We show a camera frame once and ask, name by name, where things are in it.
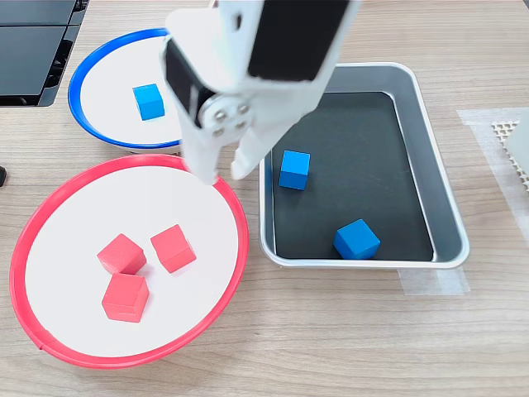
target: wooden table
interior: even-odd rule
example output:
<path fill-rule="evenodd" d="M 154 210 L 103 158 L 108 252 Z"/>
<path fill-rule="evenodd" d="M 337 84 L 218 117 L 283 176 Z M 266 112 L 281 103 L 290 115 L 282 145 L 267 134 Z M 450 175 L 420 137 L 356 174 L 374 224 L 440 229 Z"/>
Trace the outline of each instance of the wooden table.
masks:
<path fill-rule="evenodd" d="M 92 1 L 55 104 L 0 109 L 0 164 L 10 175 L 0 189 L 0 395 L 528 396 L 527 242 L 456 112 L 529 106 L 522 1 L 367 0 L 342 51 L 343 61 L 397 61 L 417 74 L 471 239 L 469 294 L 404 296 L 396 271 L 278 268 L 259 247 L 254 172 L 230 182 L 250 223 L 244 280 L 196 341 L 124 371 L 74 367 L 30 341 L 8 292 L 19 233 L 67 179 L 124 155 L 72 118 L 72 73 L 104 42 L 204 3 Z M 232 155 L 221 158 L 224 177 Z"/>

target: clear tape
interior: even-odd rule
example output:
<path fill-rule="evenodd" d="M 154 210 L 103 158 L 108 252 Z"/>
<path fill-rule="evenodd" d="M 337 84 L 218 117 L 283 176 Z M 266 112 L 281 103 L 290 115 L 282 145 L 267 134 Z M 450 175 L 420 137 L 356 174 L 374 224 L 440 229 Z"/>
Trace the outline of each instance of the clear tape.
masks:
<path fill-rule="evenodd" d="M 405 295 L 464 295 L 470 292 L 463 267 L 453 270 L 398 271 Z"/>
<path fill-rule="evenodd" d="M 522 235 L 529 242 L 529 198 L 526 187 L 492 127 L 500 120 L 529 121 L 529 108 L 463 110 L 458 111 L 458 114 L 463 123 L 472 129 Z"/>

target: metal tray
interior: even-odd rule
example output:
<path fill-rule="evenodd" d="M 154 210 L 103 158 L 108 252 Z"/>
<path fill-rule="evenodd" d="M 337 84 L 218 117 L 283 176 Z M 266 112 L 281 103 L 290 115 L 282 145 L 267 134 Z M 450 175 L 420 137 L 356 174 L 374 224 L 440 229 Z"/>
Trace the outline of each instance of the metal tray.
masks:
<path fill-rule="evenodd" d="M 304 191 L 278 186 L 285 150 L 311 154 Z M 381 240 L 345 261 L 336 230 L 363 218 Z M 469 238 L 417 80 L 394 63 L 337 65 L 318 108 L 260 164 L 260 242 L 285 267 L 451 269 Z"/>

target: wooden block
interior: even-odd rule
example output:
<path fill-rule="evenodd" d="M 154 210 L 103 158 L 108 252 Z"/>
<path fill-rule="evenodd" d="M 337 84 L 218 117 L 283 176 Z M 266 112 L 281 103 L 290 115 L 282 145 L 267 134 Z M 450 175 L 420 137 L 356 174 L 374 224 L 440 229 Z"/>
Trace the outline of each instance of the wooden block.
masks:
<path fill-rule="evenodd" d="M 102 306 L 111 320 L 138 323 L 149 298 L 149 288 L 139 275 L 112 275 Z"/>
<path fill-rule="evenodd" d="M 161 264 L 169 273 L 181 269 L 197 257 L 179 225 L 170 227 L 150 239 Z"/>
<path fill-rule="evenodd" d="M 98 253 L 98 259 L 110 273 L 135 275 L 147 262 L 143 250 L 130 238 L 120 234 Z"/>

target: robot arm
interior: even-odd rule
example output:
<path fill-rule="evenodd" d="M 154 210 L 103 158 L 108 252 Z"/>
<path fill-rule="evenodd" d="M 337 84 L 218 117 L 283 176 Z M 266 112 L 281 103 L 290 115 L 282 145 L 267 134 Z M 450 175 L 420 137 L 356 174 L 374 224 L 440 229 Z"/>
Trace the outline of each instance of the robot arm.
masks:
<path fill-rule="evenodd" d="M 179 9 L 162 68 L 179 110 L 183 155 L 206 184 L 223 146 L 239 142 L 231 174 L 247 176 L 301 117 L 335 68 L 360 0 L 221 0 Z"/>

